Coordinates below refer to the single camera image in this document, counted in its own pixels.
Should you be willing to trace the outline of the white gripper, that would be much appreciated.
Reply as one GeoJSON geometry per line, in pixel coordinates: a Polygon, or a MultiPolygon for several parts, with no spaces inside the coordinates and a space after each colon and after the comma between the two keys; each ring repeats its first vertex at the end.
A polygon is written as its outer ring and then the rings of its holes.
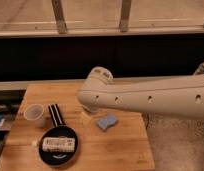
{"type": "MultiPolygon", "coordinates": [[[[84,109],[88,114],[91,114],[91,115],[96,114],[96,113],[99,111],[99,109],[96,108],[96,107],[86,106],[86,105],[83,105],[83,109],[84,109]]],[[[89,116],[88,114],[86,114],[85,112],[82,112],[82,113],[80,114],[80,122],[81,122],[82,124],[88,124],[88,123],[91,121],[92,117],[89,116]]]]}

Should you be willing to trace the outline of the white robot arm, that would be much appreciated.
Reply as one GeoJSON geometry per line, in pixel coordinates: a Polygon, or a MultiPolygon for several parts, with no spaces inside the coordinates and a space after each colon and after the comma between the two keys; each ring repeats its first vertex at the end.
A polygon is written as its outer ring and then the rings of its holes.
{"type": "Polygon", "coordinates": [[[95,67],[78,90],[77,98],[90,111],[111,108],[204,122],[204,74],[114,84],[108,69],[95,67]]]}

